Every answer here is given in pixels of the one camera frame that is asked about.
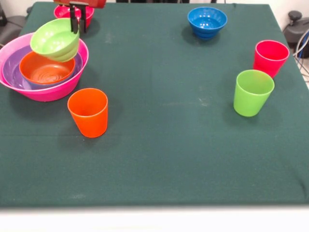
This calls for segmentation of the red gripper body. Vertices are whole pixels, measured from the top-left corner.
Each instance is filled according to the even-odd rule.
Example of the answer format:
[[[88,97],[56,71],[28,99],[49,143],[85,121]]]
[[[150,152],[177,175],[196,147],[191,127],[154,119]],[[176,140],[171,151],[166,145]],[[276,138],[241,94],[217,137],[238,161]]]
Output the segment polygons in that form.
[[[83,6],[89,6],[92,8],[103,8],[106,0],[53,0],[54,3],[70,6],[70,5],[83,5]]]

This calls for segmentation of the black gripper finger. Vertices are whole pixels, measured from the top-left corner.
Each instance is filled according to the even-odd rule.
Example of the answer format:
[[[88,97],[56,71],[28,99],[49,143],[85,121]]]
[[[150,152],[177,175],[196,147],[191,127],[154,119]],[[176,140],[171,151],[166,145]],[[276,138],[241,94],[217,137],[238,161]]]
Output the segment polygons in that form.
[[[77,34],[79,31],[79,26],[78,26],[78,20],[75,15],[75,5],[73,3],[69,4],[70,8],[70,25],[71,25],[71,32],[74,34]]]
[[[79,20],[79,29],[80,33],[86,33],[86,3],[80,3],[78,8],[80,9],[81,16]]]

